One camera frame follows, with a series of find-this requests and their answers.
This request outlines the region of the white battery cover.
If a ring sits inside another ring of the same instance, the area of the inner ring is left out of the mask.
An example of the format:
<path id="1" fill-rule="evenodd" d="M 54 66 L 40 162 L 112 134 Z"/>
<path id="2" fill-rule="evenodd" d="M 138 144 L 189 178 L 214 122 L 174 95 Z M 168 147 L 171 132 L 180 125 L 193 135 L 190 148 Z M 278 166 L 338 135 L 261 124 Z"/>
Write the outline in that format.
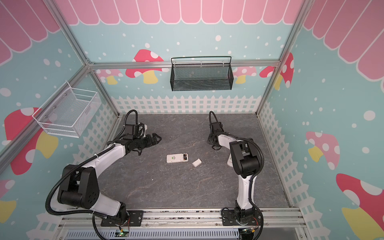
<path id="1" fill-rule="evenodd" d="M 196 168 L 196 167 L 198 167 L 199 165 L 202 164 L 202 160 L 197 159 L 197 160 L 195 160 L 192 164 L 193 164 L 193 166 Z"/>

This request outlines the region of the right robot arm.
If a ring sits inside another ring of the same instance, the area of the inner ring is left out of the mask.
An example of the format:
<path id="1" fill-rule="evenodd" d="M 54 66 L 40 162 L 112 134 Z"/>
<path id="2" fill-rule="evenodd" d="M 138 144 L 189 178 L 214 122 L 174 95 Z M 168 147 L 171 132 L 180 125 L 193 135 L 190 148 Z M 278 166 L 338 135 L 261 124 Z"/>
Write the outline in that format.
<path id="1" fill-rule="evenodd" d="M 252 139 L 240 138 L 225 132 L 223 124 L 218 121 L 213 111 L 209 112 L 209 124 L 208 143 L 216 151 L 221 148 L 230 150 L 232 166 L 238 175 L 238 197 L 234 209 L 236 220 L 242 225 L 255 221 L 261 226 L 263 214 L 254 202 L 254 183 L 265 163 L 261 148 Z"/>

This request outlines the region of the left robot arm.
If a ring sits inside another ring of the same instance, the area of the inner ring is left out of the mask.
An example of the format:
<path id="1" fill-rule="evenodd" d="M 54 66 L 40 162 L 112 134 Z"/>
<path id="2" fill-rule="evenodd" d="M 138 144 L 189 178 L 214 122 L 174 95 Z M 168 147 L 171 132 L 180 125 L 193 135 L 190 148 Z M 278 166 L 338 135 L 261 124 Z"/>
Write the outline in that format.
<path id="1" fill-rule="evenodd" d="M 77 165 L 67 165 L 62 177 L 49 192 L 45 208 L 53 216 L 91 214 L 115 225 L 129 220 L 126 204 L 113 200 L 100 192 L 98 178 L 113 163 L 131 152 L 139 155 L 146 148 L 157 145 L 162 138 L 147 134 L 146 125 L 138 121 L 138 111 L 130 110 L 126 117 L 135 115 L 133 124 L 123 128 L 107 148 Z"/>

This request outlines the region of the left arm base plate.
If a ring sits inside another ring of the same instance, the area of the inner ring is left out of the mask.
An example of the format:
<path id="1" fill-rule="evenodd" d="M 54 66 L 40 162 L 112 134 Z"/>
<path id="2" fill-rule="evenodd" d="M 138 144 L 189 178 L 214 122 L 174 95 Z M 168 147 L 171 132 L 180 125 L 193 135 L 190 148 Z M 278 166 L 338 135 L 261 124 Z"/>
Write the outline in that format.
<path id="1" fill-rule="evenodd" d="M 108 216 L 102 219 L 102 227 L 140 227 L 144 211 L 128 210 L 125 213 L 118 213 L 117 216 Z"/>

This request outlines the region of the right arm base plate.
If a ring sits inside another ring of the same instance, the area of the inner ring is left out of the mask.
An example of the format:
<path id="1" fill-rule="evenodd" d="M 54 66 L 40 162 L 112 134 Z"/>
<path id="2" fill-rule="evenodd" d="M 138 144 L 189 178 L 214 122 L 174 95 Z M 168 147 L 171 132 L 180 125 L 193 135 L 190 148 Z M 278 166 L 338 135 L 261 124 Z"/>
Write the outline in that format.
<path id="1" fill-rule="evenodd" d="M 264 224 L 263 214 L 257 209 L 223 208 L 221 217 L 224 226 L 262 226 Z"/>

